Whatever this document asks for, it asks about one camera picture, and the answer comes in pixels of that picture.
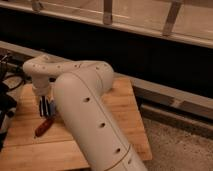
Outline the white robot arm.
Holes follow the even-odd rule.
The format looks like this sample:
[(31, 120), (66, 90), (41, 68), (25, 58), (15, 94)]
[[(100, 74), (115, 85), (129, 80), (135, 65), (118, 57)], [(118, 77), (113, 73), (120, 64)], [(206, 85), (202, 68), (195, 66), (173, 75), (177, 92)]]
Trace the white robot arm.
[(27, 60), (42, 117), (55, 107), (92, 171), (148, 171), (101, 96), (113, 85), (105, 61), (54, 61), (47, 55)]

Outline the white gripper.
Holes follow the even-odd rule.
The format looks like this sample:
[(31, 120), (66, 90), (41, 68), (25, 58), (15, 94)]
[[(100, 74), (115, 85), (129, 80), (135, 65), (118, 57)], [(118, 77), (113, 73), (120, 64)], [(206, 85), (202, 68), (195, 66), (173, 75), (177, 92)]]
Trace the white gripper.
[[(39, 96), (39, 107), (43, 106), (43, 96), (48, 96), (51, 93), (51, 84), (48, 79), (34, 79), (32, 81), (32, 89), (36, 96)], [(56, 112), (56, 104), (54, 98), (50, 98), (50, 111)]]

